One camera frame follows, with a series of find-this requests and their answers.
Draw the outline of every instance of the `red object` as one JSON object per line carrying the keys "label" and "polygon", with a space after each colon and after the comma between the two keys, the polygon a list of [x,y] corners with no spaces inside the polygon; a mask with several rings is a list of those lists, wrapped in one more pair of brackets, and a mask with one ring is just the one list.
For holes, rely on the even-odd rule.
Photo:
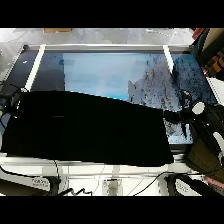
{"label": "red object", "polygon": [[192,38],[194,39],[194,40],[196,40],[199,36],[200,36],[200,34],[203,32],[203,30],[205,29],[205,28],[195,28],[196,30],[194,31],[194,33],[193,33],[193,35],[192,35]]}

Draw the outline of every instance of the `floor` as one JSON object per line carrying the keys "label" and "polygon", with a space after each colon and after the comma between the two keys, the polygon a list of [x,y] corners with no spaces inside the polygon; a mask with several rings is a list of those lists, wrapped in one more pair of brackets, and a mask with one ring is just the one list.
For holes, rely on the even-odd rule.
{"label": "floor", "polygon": [[190,45],[189,28],[73,28],[44,33],[43,28],[1,28],[0,42],[28,44],[152,44]]}
{"label": "floor", "polygon": [[[182,28],[73,28],[72,32],[66,33],[43,33],[43,28],[1,28],[0,42],[8,42],[12,44],[152,44],[152,45],[190,45],[193,43],[193,32]],[[56,175],[55,167],[9,167],[5,169],[11,172],[23,174],[49,174]],[[143,172],[143,168],[122,166],[120,173],[139,173]],[[86,191],[95,192],[94,195],[102,195],[103,182],[101,174],[112,173],[112,166],[91,166],[91,167],[70,167],[69,174],[85,174],[86,172],[95,173],[94,179],[71,179],[69,187],[75,191],[85,187]],[[59,173],[66,173],[66,169],[59,167]],[[137,193],[154,178],[138,179],[124,178],[122,180],[123,195],[133,195]],[[156,181],[150,188],[141,195],[160,195],[158,182]]]}

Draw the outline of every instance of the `brown object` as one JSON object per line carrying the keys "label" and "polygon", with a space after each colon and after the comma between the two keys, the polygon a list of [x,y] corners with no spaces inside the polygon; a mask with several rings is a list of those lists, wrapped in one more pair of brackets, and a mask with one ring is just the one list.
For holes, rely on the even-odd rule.
{"label": "brown object", "polygon": [[44,33],[71,32],[72,28],[44,28]]}

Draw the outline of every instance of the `folded black fabric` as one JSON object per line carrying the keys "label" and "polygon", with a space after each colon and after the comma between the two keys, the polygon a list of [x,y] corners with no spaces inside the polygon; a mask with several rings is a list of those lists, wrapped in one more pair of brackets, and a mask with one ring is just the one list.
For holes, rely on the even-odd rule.
{"label": "folded black fabric", "polygon": [[163,111],[74,92],[31,92],[11,117],[2,152],[134,166],[172,163]]}

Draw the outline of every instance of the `brown box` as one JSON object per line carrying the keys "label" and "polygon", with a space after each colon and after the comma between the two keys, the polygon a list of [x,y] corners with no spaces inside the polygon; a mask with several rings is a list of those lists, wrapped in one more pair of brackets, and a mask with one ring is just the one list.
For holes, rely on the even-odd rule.
{"label": "brown box", "polygon": [[44,28],[44,33],[70,32],[72,28]]}

